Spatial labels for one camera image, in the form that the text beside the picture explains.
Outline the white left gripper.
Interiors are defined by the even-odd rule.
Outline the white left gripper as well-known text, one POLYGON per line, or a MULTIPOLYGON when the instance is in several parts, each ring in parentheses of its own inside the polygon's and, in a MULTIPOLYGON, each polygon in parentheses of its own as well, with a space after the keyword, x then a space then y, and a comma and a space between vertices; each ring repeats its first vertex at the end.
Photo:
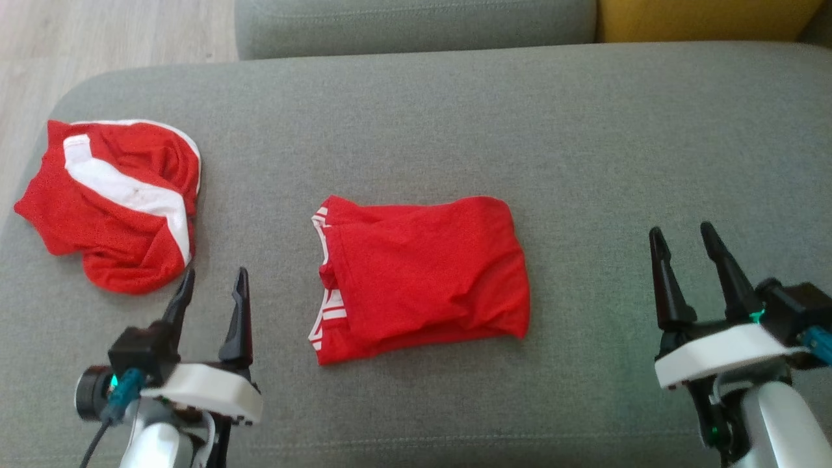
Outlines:
MULTIPOLYGON (((167 330, 181 332, 195 279, 195 270, 188 268, 162 316, 161 323, 167 330)), ((249 368, 254 360, 252 308, 249 273, 244 267, 238 271, 231 297, 234 308, 218 358, 234 368, 249 368)), ((261 424, 264 409, 261 392, 246 377, 203 363, 176 365, 163 385, 143 389, 140 397, 163 398, 244 424, 261 424)))

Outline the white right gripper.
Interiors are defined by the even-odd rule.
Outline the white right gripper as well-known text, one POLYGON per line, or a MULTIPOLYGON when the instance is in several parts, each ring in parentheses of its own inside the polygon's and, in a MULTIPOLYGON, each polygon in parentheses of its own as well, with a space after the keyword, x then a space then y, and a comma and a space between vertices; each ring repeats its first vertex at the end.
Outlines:
MULTIPOLYGON (((705 251, 715 264, 729 322, 758 322, 764 302, 710 222, 699 225, 705 251)), ((696 311, 684 299, 671 265, 671 251, 662 229, 649 231, 657 326, 675 331, 697 321, 696 311)), ((785 346, 761 324, 742 324, 686 343, 655 362, 661 388, 692 382, 794 354, 808 354, 806 346, 785 346)))

